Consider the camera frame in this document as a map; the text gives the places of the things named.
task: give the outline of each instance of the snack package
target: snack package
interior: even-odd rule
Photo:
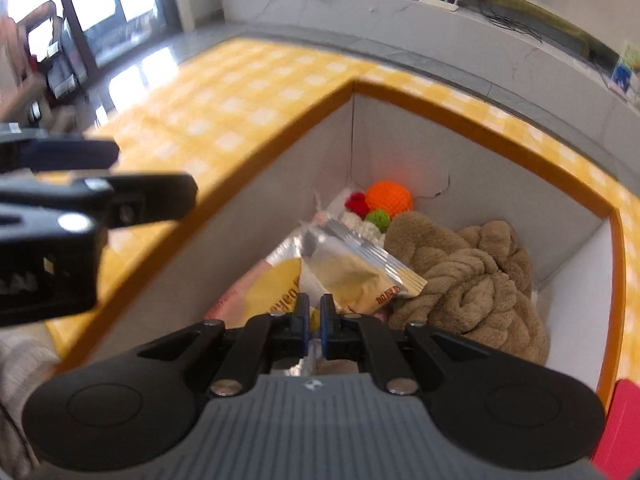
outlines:
[[[374,314],[392,298],[415,298],[426,280],[333,218],[294,231],[240,278],[206,318],[228,328],[244,326],[265,312],[291,312],[300,292],[311,305],[334,295],[341,314]],[[318,325],[312,314],[312,328]]]

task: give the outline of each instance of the open box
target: open box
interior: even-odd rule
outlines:
[[[506,114],[493,107],[491,113],[502,124]],[[200,320],[238,277],[312,218],[314,193],[325,207],[347,187],[393,180],[443,226],[494,219],[513,225],[534,264],[551,342],[547,366],[583,381],[606,405],[625,311],[620,213],[541,156],[536,142],[515,142],[490,123],[491,117],[488,126],[465,117],[455,103],[438,106],[375,80],[341,86],[208,192],[165,247],[147,257],[167,265],[151,272],[143,262],[114,295],[123,313],[92,359]],[[535,128],[529,134],[533,141],[546,137]],[[577,157],[561,149],[568,160]]]

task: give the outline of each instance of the green crochet ball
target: green crochet ball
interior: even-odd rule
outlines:
[[[380,229],[381,233],[386,233],[386,229],[389,227],[389,224],[391,224],[391,216],[383,209],[374,209],[369,212],[364,219]]]

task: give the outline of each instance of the brown plush toy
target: brown plush toy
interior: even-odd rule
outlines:
[[[420,296],[396,302],[391,328],[423,321],[537,364],[546,362],[546,330],[527,296],[529,256],[509,224],[489,222],[457,234],[408,212],[391,222],[385,249],[427,279]]]

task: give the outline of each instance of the red crochet ball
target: red crochet ball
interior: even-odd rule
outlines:
[[[369,214],[369,206],[365,202],[364,198],[365,198],[364,193],[360,193],[359,191],[356,191],[355,193],[352,193],[351,196],[344,203],[344,206],[345,208],[347,208],[347,211],[351,211],[352,213],[355,213],[363,220],[364,220],[364,217],[367,214]]]

